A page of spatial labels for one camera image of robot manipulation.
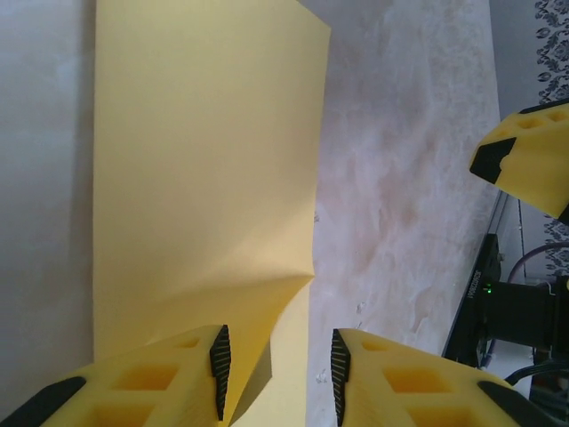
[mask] yellow paper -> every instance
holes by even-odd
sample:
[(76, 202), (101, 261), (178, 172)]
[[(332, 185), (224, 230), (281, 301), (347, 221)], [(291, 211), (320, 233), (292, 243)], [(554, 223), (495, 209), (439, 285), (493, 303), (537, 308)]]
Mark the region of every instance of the yellow paper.
[(235, 425), (304, 423), (329, 35), (294, 0), (97, 3), (95, 358), (228, 324), (224, 425), (269, 337)]

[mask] yellow 3d printed part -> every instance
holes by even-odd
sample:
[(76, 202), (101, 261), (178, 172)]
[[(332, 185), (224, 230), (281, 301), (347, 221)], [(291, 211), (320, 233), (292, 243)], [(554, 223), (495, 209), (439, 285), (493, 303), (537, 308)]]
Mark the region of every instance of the yellow 3d printed part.
[(569, 224), (569, 100), (512, 114), (480, 142), (470, 171)]
[(363, 331), (334, 331), (331, 368), (339, 426), (556, 425), (492, 375)]
[(295, 0), (97, 2), (95, 359), (227, 324), (222, 425), (304, 423), (329, 37)]
[(6, 427), (209, 427), (223, 418), (226, 326), (204, 326), (78, 369), (35, 395)]

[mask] wire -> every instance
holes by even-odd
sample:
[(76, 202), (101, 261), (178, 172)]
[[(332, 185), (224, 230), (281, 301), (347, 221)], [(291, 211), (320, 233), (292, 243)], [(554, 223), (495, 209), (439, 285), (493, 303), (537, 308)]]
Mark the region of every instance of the wire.
[(552, 372), (569, 370), (569, 363), (567, 362), (544, 362), (539, 365), (531, 367), (522, 367), (506, 378), (506, 383), (509, 385), (516, 384), (519, 380), (533, 375), (549, 374)]
[[(539, 247), (536, 247), (535, 249), (531, 250), (530, 252), (528, 252), (527, 254), (522, 256), (518, 262), (516, 262), (516, 264), (514, 265), (514, 268), (512, 269), (512, 271), (508, 275), (507, 283), (511, 283), (512, 280), (514, 279), (514, 277), (516, 276), (517, 271), (519, 269), (521, 269), (524, 266), (524, 264), (526, 262), (528, 262), (531, 258), (533, 258), (535, 255), (543, 254), (544, 252), (547, 252), (547, 251), (550, 251), (553, 249), (564, 249), (564, 248), (569, 248), (569, 242), (547, 243), (546, 245), (539, 246)], [(488, 365), (490, 365), (490, 362), (492, 361), (492, 357), (494, 355), (494, 348), (495, 347), (496, 347), (496, 340), (491, 340), (490, 345), (488, 346), (488, 351), (486, 352), (486, 354), (482, 357), (482, 360), (480, 361), (480, 367), (486, 368), (486, 367), (488, 367)]]

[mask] patterned wallpaper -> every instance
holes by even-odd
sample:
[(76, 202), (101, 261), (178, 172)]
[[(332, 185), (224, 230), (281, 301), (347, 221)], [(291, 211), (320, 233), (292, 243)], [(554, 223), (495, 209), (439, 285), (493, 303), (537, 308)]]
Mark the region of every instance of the patterned wallpaper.
[[(569, 0), (539, 0), (535, 9), (541, 26), (536, 32), (541, 41), (537, 63), (543, 68), (540, 103), (569, 98)], [(548, 215), (544, 219), (544, 243), (569, 241), (569, 226)], [(546, 269), (551, 276), (569, 275), (569, 250), (548, 252)]]

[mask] marble surface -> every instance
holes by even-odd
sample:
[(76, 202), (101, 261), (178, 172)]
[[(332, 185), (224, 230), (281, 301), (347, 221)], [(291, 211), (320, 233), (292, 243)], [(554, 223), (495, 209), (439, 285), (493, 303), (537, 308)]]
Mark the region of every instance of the marble surface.
[[(333, 327), (440, 352), (495, 192), (488, 3), (304, 0), (333, 28), (308, 425), (333, 425)], [(94, 0), (0, 1), (0, 418), (92, 359)]]

